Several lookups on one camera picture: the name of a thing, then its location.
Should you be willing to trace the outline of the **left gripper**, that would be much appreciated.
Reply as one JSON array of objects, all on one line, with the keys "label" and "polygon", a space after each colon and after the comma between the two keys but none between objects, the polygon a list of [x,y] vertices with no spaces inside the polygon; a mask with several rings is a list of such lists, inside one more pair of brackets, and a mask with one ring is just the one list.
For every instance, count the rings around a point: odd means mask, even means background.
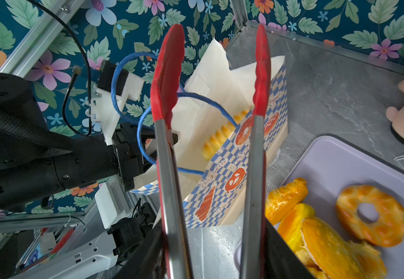
[{"label": "left gripper", "polygon": [[155,133],[152,129],[146,128],[140,134],[140,141],[137,140],[137,125],[121,123],[112,136],[114,154],[117,157],[118,176],[125,191],[134,189],[134,178],[144,174],[152,164],[144,159],[138,143],[146,146],[147,140],[154,140]]}]

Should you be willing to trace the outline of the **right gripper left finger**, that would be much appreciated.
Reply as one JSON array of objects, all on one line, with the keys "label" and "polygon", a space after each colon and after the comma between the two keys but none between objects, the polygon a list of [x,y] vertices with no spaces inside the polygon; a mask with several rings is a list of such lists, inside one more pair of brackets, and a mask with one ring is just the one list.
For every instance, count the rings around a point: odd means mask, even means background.
[{"label": "right gripper left finger", "polygon": [[164,279],[167,268],[161,223],[142,241],[114,279]]}]

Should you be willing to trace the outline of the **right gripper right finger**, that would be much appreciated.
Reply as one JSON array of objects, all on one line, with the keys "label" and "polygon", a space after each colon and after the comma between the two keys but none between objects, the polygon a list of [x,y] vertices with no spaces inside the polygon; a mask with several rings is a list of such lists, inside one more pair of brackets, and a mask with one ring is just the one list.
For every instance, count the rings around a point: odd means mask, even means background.
[{"label": "right gripper right finger", "polygon": [[264,236],[264,279],[314,278],[268,220]]}]

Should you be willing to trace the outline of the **ridged long bread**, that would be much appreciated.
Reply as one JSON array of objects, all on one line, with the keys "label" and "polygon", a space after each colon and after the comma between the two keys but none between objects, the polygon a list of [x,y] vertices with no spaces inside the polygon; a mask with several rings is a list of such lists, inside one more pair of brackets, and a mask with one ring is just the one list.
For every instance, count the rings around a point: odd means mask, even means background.
[{"label": "ridged long bread", "polygon": [[234,131],[234,125],[229,122],[213,134],[203,145],[202,156],[204,159],[209,161]]},{"label": "ridged long bread", "polygon": [[329,279],[329,276],[319,268],[305,248],[300,247],[295,255],[315,279]]}]

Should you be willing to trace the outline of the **round orange bread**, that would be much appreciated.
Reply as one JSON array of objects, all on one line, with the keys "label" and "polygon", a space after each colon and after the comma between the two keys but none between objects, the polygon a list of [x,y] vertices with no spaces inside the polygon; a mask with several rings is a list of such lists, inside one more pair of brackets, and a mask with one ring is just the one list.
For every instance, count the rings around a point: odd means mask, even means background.
[{"label": "round orange bread", "polygon": [[317,217],[301,223],[304,246],[314,262],[331,279],[365,279],[357,258],[344,239],[327,223]]}]

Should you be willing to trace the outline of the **ridged long bread top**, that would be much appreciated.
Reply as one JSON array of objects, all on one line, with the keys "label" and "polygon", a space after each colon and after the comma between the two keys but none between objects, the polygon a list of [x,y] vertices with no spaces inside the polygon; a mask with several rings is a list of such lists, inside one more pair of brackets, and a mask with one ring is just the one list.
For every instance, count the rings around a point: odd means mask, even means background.
[{"label": "ridged long bread top", "polygon": [[213,134],[203,145],[202,156],[204,159],[209,161],[234,131],[234,125],[229,122]]}]

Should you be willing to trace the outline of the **checkered paper bag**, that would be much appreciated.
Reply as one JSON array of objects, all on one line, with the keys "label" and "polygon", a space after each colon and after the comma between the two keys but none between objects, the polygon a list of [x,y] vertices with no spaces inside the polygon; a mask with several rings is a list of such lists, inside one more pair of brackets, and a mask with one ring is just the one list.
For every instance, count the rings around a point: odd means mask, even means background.
[{"label": "checkered paper bag", "polygon": [[188,228],[233,224],[244,207],[255,92],[251,63],[230,69],[223,46],[213,41],[186,84],[186,91],[206,96],[234,116],[191,98],[179,98],[172,129],[183,209]]}]

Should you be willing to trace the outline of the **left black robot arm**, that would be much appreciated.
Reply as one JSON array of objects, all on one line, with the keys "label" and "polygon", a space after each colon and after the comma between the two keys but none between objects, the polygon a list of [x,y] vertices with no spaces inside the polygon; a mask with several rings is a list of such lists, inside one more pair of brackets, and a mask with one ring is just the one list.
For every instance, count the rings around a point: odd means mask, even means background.
[{"label": "left black robot arm", "polygon": [[115,265],[122,265],[119,279],[167,277],[164,240],[152,225],[151,206],[129,209],[125,194],[146,168],[140,148],[154,138],[151,129],[137,132],[127,123],[115,131],[112,144],[103,135],[73,139],[49,131],[28,82],[0,73],[0,209],[21,212],[36,200],[48,206],[63,190],[117,178],[102,189],[117,209],[116,219],[82,246],[24,268],[18,278],[85,279]]}]

